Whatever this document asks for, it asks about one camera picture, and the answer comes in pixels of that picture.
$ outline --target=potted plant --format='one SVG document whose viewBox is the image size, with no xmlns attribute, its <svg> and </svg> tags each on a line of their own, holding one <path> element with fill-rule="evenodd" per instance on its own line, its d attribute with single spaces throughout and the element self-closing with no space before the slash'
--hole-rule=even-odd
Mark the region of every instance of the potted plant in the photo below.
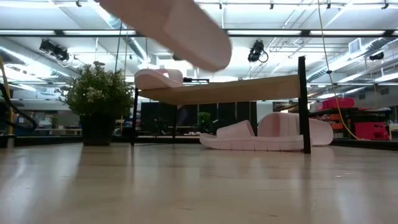
<svg viewBox="0 0 398 224">
<path fill-rule="evenodd" d="M 84 66 L 79 74 L 61 88 L 65 94 L 60 101 L 80 116 L 84 145 L 108 146 L 116 118 L 128 115 L 133 107 L 133 87 L 121 70 L 106 72 L 98 64 Z"/>
<path fill-rule="evenodd" d="M 201 133 L 210 133 L 212 122 L 210 119 L 210 113 L 200 112 L 198 114 L 198 130 Z"/>
</svg>

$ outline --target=spotlight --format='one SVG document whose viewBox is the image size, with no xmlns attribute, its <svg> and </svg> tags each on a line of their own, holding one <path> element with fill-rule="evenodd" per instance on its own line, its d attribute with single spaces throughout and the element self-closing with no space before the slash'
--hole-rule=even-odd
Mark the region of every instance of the spotlight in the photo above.
<svg viewBox="0 0 398 224">
<path fill-rule="evenodd" d="M 173 54 L 173 60 L 182 61 L 182 59 L 180 59 L 179 57 L 177 57 L 175 54 Z"/>
<path fill-rule="evenodd" d="M 372 61 L 373 60 L 381 60 L 383 58 L 384 58 L 384 53 L 383 52 L 380 52 L 380 53 L 378 53 L 376 55 L 372 55 L 372 56 L 369 57 L 369 59 L 372 60 Z"/>
<path fill-rule="evenodd" d="M 39 50 L 46 54 L 50 54 L 61 62 L 67 62 L 69 60 L 68 49 L 63 49 L 60 46 L 51 43 L 49 40 L 42 40 Z"/>
<path fill-rule="evenodd" d="M 265 61 L 261 61 L 260 57 L 262 54 L 266 54 L 267 55 L 267 60 Z M 262 63 L 266 63 L 268 61 L 268 54 L 267 52 L 264 50 L 264 44 L 262 43 L 261 40 L 256 40 L 256 42 L 254 43 L 253 47 L 250 49 L 250 53 L 248 56 L 248 60 L 249 62 L 257 62 L 260 61 Z"/>
</svg>

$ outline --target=black table leg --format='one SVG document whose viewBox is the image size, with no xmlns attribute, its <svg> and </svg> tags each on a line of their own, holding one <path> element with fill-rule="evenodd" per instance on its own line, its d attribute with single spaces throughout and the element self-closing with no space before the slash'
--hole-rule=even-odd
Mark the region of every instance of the black table leg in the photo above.
<svg viewBox="0 0 398 224">
<path fill-rule="evenodd" d="M 172 135 L 173 135 L 173 139 L 172 139 L 172 143 L 175 143 L 175 132 L 177 129 L 177 115 L 178 115 L 178 108 L 177 106 L 175 106 L 174 108 L 174 123 L 173 123 L 173 130 L 172 130 Z"/>
<path fill-rule="evenodd" d="M 311 153 L 310 121 L 308 117 L 307 77 L 305 74 L 305 57 L 298 58 L 298 75 L 300 77 L 300 98 L 298 113 L 300 115 L 300 134 L 304 138 L 304 153 Z"/>
<path fill-rule="evenodd" d="M 134 146 L 136 141 L 136 125 L 137 125 L 137 107 L 138 107 L 138 89 L 134 90 L 134 108 L 132 111 L 132 126 L 131 126 L 131 133 L 130 133 L 130 145 Z"/>
</svg>

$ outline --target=wooden tabletop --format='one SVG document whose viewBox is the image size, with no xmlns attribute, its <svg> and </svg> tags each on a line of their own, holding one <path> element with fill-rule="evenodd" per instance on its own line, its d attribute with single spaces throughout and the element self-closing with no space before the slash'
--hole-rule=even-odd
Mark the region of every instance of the wooden tabletop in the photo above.
<svg viewBox="0 0 398 224">
<path fill-rule="evenodd" d="M 156 90 L 142 90 L 140 96 L 171 105 L 196 105 L 254 100 L 298 98 L 298 75 L 210 83 Z"/>
</svg>

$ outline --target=air vent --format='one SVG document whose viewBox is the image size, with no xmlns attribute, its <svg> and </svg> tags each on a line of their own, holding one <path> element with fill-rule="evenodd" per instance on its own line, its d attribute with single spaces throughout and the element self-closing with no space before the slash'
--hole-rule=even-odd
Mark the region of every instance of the air vent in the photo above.
<svg viewBox="0 0 398 224">
<path fill-rule="evenodd" d="M 361 51 L 361 38 L 358 38 L 348 44 L 348 49 L 350 54 L 355 54 Z"/>
<path fill-rule="evenodd" d="M 390 93 L 390 89 L 388 89 L 388 88 L 384 88 L 384 89 L 382 89 L 381 91 L 380 91 L 380 94 L 381 95 L 387 95 L 387 94 L 389 94 Z"/>
</svg>

